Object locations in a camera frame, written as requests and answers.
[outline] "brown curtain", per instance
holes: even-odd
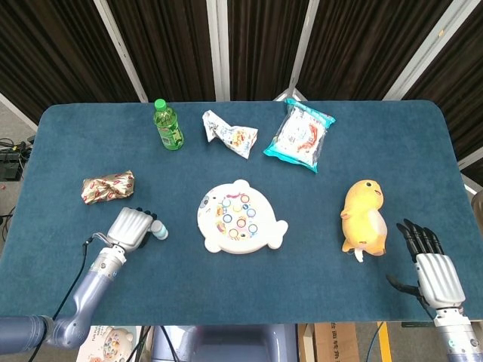
[[[52,104],[138,102],[92,1],[0,2],[0,91],[38,123]]]
[[[150,101],[215,100],[206,0],[109,0]]]
[[[308,0],[228,3],[232,100],[273,100],[289,84]]]
[[[297,89],[381,100],[451,0],[321,0]]]
[[[441,108],[458,159],[483,146],[483,2],[405,99],[432,100]]]

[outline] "cardboard box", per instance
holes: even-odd
[[[297,326],[300,362],[360,362],[354,323]]]
[[[314,327],[317,362],[359,362],[354,323],[317,323]]]

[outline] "plush duck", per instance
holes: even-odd
[[[340,213],[346,240],[343,252],[353,249],[355,258],[362,262],[362,251],[372,255],[386,252],[387,227],[379,209],[384,196],[379,184],[372,179],[355,183],[347,192],[344,210]]]

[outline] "green bottle cap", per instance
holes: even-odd
[[[156,111],[164,111],[166,109],[166,101],[161,98],[154,102],[154,108]]]

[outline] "gray floor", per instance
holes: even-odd
[[[15,117],[0,104],[0,137],[9,137],[13,141],[26,140],[34,134],[33,130]],[[17,202],[21,183],[0,183],[0,214],[7,213]],[[0,239],[0,255],[3,243]],[[358,324],[357,337],[361,361],[365,360],[369,343],[376,330],[376,324]],[[443,361],[445,353],[434,328],[401,328],[400,324],[389,325],[389,339],[394,362]],[[0,362],[27,362],[31,352],[11,356],[0,356]],[[60,351],[42,347],[36,362],[74,362],[77,351]],[[380,361],[378,339],[373,347],[371,361]]]

